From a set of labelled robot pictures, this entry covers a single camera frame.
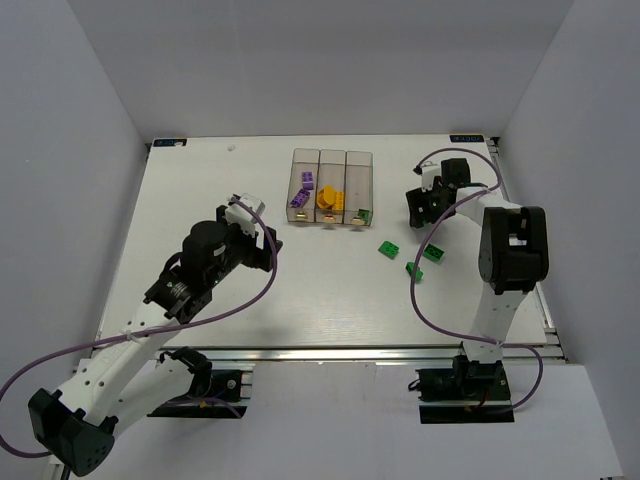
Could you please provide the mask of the green lego two-by-two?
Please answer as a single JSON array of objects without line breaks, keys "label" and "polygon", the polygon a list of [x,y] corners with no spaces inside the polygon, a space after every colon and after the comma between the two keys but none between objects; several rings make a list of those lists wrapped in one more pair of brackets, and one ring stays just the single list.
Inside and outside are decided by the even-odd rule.
[{"label": "green lego two-by-two", "polygon": [[388,240],[383,241],[378,248],[379,253],[381,253],[383,256],[391,260],[396,258],[396,256],[399,253],[399,250],[400,248],[396,244]]}]

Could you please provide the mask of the purple long lego brick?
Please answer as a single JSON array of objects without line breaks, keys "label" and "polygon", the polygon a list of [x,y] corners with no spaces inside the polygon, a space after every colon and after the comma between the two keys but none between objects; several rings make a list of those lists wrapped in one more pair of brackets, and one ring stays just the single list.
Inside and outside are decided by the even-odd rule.
[{"label": "purple long lego brick", "polygon": [[311,191],[300,189],[289,202],[291,208],[303,208],[311,197]]}]

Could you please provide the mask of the orange curved lego brick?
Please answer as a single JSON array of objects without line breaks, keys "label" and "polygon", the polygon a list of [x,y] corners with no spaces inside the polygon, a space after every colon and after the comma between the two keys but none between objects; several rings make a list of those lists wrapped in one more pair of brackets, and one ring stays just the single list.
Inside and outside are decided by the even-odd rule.
[{"label": "orange curved lego brick", "polygon": [[332,209],[336,201],[336,191],[330,185],[320,189],[316,195],[316,205],[320,209]]}]

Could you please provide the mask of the purple small lego brick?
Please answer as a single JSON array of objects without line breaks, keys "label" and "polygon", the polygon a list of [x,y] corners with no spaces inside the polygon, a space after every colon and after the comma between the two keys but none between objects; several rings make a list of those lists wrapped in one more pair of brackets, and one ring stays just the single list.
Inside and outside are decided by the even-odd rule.
[{"label": "purple small lego brick", "polygon": [[315,187],[315,177],[312,171],[303,171],[301,173],[302,189],[312,191]]}]

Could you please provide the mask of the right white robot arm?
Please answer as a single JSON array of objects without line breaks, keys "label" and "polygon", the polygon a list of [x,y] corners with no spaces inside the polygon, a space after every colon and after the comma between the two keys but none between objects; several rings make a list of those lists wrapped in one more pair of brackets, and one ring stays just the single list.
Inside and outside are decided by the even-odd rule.
[{"label": "right white robot arm", "polygon": [[471,181],[466,158],[414,168],[421,186],[406,193],[409,225],[420,229],[461,214],[481,228],[478,270],[483,289],[462,354],[472,365],[502,360],[516,312],[549,271],[546,214],[504,199],[496,189]]}]

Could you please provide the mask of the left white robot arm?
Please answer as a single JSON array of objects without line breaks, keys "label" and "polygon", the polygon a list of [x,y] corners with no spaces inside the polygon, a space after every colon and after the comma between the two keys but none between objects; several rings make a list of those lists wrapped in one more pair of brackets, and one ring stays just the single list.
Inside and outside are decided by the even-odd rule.
[{"label": "left white robot arm", "polygon": [[177,398],[208,395],[212,363],[190,347],[161,348],[213,299],[236,267],[274,273],[282,246],[261,219],[264,203],[233,195],[213,220],[196,223],[165,264],[125,325],[54,392],[38,390],[28,402],[36,440],[78,477],[92,473],[133,423]]}]

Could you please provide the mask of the right blue corner label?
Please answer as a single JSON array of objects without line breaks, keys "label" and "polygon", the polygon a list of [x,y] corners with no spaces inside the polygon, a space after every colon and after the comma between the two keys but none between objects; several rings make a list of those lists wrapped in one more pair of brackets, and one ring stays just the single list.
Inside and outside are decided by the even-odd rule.
[{"label": "right blue corner label", "polygon": [[484,143],[484,136],[481,134],[450,134],[451,143]]}]

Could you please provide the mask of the blue corner label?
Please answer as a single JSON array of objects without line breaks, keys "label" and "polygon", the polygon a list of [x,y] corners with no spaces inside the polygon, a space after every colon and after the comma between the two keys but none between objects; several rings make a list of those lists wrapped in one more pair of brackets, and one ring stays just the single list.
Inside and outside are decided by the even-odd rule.
[{"label": "blue corner label", "polygon": [[484,136],[481,134],[450,134],[451,143],[484,143]]},{"label": "blue corner label", "polygon": [[184,147],[187,144],[186,138],[156,138],[152,142],[153,148]]}]

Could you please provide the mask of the green curved lego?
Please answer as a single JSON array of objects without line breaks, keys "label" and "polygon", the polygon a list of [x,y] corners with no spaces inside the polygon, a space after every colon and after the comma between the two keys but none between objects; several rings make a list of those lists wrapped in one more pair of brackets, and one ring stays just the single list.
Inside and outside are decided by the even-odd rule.
[{"label": "green curved lego", "polygon": [[405,270],[410,277],[415,278],[416,283],[420,283],[423,279],[423,271],[415,262],[407,262]]}]

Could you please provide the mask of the left blue corner label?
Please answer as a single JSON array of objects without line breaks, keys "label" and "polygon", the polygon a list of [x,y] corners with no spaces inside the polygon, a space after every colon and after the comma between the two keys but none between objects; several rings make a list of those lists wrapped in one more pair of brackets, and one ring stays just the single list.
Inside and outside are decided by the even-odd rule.
[{"label": "left blue corner label", "polygon": [[186,138],[156,138],[152,142],[153,148],[184,147],[187,144]]}]

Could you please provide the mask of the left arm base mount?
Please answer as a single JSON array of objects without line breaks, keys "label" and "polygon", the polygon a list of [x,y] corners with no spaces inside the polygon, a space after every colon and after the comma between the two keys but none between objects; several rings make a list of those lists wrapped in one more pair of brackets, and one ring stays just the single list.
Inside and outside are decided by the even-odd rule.
[{"label": "left arm base mount", "polygon": [[185,394],[174,397],[151,413],[150,418],[237,419],[246,414],[252,395],[253,367],[244,364],[213,362],[200,352],[188,349],[162,352],[157,366],[169,361],[186,361],[199,367]]}]

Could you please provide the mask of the aluminium front rail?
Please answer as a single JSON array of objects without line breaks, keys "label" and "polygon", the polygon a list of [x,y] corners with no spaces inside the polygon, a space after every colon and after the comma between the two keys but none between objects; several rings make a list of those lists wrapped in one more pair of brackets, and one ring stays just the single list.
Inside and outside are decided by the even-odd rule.
[{"label": "aluminium front rail", "polygon": [[444,361],[458,353],[456,346],[339,347],[339,348],[200,348],[214,362],[382,362],[420,363]]}]

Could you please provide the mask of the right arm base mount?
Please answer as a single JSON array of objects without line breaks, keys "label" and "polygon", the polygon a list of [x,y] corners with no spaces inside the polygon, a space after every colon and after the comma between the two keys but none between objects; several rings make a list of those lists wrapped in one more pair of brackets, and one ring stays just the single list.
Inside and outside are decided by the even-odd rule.
[{"label": "right arm base mount", "polygon": [[512,423],[511,392],[503,363],[455,356],[447,368],[423,368],[407,389],[418,395],[424,425]]}]

